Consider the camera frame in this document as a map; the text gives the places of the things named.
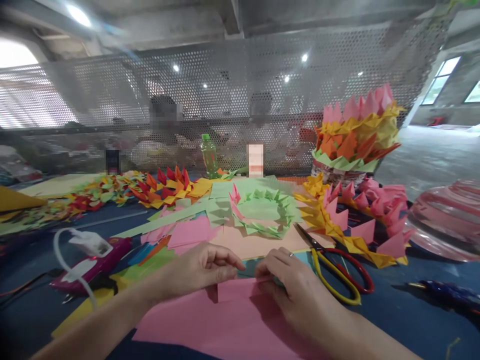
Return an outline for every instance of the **yellow scissors handle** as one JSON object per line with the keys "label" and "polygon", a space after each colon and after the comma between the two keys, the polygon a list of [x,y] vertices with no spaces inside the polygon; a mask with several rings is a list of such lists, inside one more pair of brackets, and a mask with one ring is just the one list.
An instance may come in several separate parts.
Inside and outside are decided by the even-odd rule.
{"label": "yellow scissors handle", "polygon": [[[345,303],[347,305],[360,305],[361,304],[361,297],[358,289],[353,285],[346,277],[345,275],[342,274],[342,272],[335,267],[325,256],[320,251],[315,251],[314,248],[311,249],[311,257],[313,258],[313,264],[315,265],[315,270],[316,274],[320,278],[320,281],[325,285],[325,287],[332,293],[334,297],[336,297],[339,301],[342,303]],[[320,271],[320,264],[319,264],[319,258],[321,261],[328,266],[340,279],[343,280],[343,282],[350,288],[354,295],[354,299],[350,299],[348,297],[345,297],[341,295],[337,290],[335,290],[328,282],[325,280],[325,278],[322,275],[322,272]]]}

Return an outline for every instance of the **bottle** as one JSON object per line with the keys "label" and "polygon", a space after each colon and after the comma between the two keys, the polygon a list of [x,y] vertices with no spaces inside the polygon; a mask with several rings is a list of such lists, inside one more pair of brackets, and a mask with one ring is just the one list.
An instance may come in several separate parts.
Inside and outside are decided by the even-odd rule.
{"label": "bottle", "polygon": [[201,135],[200,150],[203,155],[203,163],[205,164],[206,174],[209,179],[218,179],[220,174],[219,165],[217,164],[217,147],[210,140],[209,134]]}

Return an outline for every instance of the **glue gun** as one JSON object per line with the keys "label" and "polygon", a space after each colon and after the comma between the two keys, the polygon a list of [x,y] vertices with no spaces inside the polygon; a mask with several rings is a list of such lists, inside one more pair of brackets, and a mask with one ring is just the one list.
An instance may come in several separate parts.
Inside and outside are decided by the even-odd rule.
{"label": "glue gun", "polygon": [[432,280],[409,282],[408,285],[427,291],[432,298],[449,308],[480,315],[480,295],[471,289]]}

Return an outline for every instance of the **green paper wreath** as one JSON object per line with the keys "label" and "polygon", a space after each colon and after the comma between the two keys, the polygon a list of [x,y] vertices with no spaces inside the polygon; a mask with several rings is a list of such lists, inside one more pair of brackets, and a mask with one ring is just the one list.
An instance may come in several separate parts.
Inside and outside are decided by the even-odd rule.
{"label": "green paper wreath", "polygon": [[288,195],[280,195],[280,190],[277,191],[259,191],[255,190],[254,192],[250,192],[246,194],[244,197],[240,199],[238,205],[246,203],[252,199],[267,199],[271,202],[276,202],[278,205],[278,214],[280,218],[278,221],[280,225],[278,227],[275,226],[263,226],[257,222],[252,223],[245,223],[242,221],[233,211],[232,216],[234,220],[234,224],[236,227],[243,226],[246,230],[248,235],[259,233],[260,235],[274,238],[274,239],[282,239],[284,235],[290,228],[293,219],[295,218],[294,213],[294,206],[291,204]]}

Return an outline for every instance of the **table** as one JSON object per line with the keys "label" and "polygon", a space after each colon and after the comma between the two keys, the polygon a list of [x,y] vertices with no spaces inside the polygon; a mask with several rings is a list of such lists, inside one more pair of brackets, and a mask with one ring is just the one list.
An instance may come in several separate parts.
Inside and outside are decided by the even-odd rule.
{"label": "table", "polygon": [[[141,205],[116,207],[114,204],[108,204],[97,212],[88,213],[84,218],[76,221],[75,225],[134,214],[143,209]],[[145,215],[82,230],[96,232],[108,238],[144,224],[145,219],[156,211],[149,209],[148,214]],[[76,247],[67,244],[68,238],[67,235],[62,236],[60,249],[66,262],[73,265],[85,255]],[[10,257],[8,262],[0,268],[0,293],[17,288],[38,274],[60,267],[53,252],[52,240],[53,233],[47,233]],[[139,245],[140,239],[137,236],[133,246]],[[138,247],[126,257],[114,273],[127,267],[128,259],[131,259],[139,249]],[[471,322],[455,312],[427,302],[420,292],[417,297],[396,287],[406,282],[425,279],[453,282],[480,293],[478,282],[480,264],[445,261],[415,247],[408,249],[407,255],[408,266],[376,269],[363,261],[375,283],[376,291],[362,296],[362,305],[352,307],[351,310],[362,314],[424,359],[444,359],[448,345],[456,338],[461,340],[451,349],[450,359],[470,359],[474,356],[476,358],[474,349],[477,349],[480,343],[480,318],[478,321]],[[324,272],[327,280],[333,282],[327,271]],[[0,342],[2,342],[0,358],[26,359],[31,356],[51,340],[52,331],[83,301],[83,299],[76,299],[62,305],[65,295],[50,288],[47,285],[48,282],[46,278],[41,280],[30,291],[19,296],[6,309],[0,311]],[[134,333],[135,330],[132,330],[108,358],[134,359],[142,354],[143,359],[158,359],[161,353],[162,359],[212,359],[208,355],[182,346],[131,341]]]}

